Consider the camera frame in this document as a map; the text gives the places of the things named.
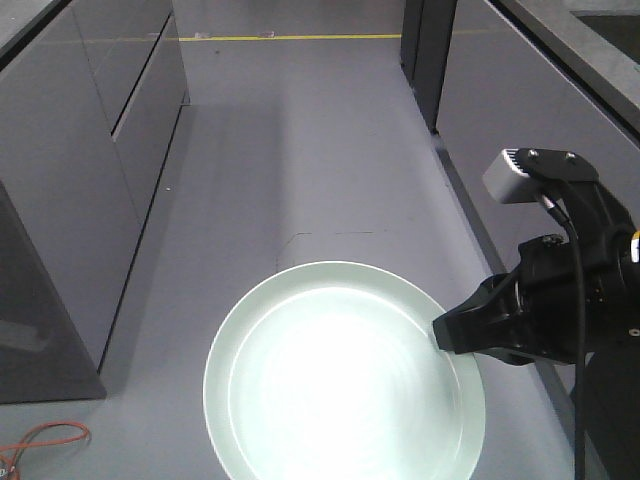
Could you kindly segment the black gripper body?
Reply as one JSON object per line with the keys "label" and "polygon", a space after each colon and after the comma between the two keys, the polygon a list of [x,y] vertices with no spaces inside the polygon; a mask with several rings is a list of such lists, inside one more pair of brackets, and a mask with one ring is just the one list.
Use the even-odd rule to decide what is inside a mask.
{"label": "black gripper body", "polygon": [[639,345],[639,231],[628,210],[601,184],[562,190],[575,242],[548,235],[518,246],[518,289],[543,352],[577,358],[578,307],[586,307],[585,351]]}

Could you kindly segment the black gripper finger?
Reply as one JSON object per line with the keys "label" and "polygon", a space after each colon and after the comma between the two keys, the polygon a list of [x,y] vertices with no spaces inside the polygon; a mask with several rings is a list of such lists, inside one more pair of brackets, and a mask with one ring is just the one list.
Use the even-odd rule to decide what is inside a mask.
{"label": "black gripper finger", "polygon": [[475,350],[474,354],[485,355],[511,366],[525,366],[536,361],[537,357],[527,351],[515,348],[492,347]]}
{"label": "black gripper finger", "polygon": [[511,355],[520,344],[516,329],[514,275],[493,275],[457,307],[440,315],[432,327],[441,350]]}

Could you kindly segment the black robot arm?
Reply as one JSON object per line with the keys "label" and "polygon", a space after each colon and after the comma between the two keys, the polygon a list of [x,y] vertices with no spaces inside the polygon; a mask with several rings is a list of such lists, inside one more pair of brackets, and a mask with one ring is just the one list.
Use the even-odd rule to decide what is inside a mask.
{"label": "black robot arm", "polygon": [[639,233],[600,184],[493,187],[501,202],[540,201],[563,228],[519,246],[508,273],[485,279],[434,322],[438,346],[510,365],[574,365],[580,437],[613,479],[639,475]]}

